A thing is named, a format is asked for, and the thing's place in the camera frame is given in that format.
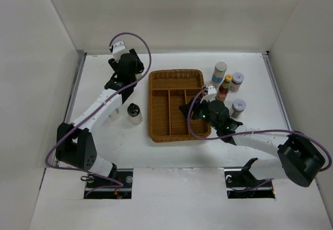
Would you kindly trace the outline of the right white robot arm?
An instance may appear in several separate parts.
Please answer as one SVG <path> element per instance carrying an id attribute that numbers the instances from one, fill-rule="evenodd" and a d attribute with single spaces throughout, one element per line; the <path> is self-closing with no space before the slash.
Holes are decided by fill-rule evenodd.
<path id="1" fill-rule="evenodd" d="M 241 173 L 241 180 L 247 186 L 264 178 L 288 178 L 301 187 L 308 187 L 328 166 L 314 140 L 296 131 L 251 129 L 230 117 L 222 101 L 193 98 L 179 110 L 186 119 L 202 119 L 226 143 L 250 147 L 274 157 Z"/>

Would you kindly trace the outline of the clear-lid white spice jar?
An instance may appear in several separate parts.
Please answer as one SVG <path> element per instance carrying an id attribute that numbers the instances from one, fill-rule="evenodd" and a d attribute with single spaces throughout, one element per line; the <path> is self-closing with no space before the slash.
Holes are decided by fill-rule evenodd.
<path id="1" fill-rule="evenodd" d="M 136 79 L 139 80 L 142 77 L 141 73 L 136 74 Z"/>

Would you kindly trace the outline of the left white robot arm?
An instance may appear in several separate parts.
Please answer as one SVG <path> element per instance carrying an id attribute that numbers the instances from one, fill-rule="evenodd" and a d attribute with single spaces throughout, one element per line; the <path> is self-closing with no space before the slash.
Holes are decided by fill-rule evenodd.
<path id="1" fill-rule="evenodd" d="M 135 49 L 112 52 L 109 64 L 114 74 L 105 84 L 96 101 L 72 123 L 62 123 L 57 129 L 57 141 L 67 133 L 66 139 L 56 149 L 57 160 L 76 169 L 99 175 L 104 187 L 112 187 L 117 175 L 114 164 L 97 153 L 93 133 L 131 96 L 137 76 L 144 71 L 144 64 Z"/>

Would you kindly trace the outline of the black-cap white spice jar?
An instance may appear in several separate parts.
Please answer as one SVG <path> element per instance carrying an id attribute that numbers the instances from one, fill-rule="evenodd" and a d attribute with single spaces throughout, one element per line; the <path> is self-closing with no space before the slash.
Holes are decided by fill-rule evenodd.
<path id="1" fill-rule="evenodd" d="M 127 108 L 127 114 L 129 115 L 129 121 L 134 125 L 139 125 L 143 121 L 140 107 L 134 103 L 131 103 Z"/>

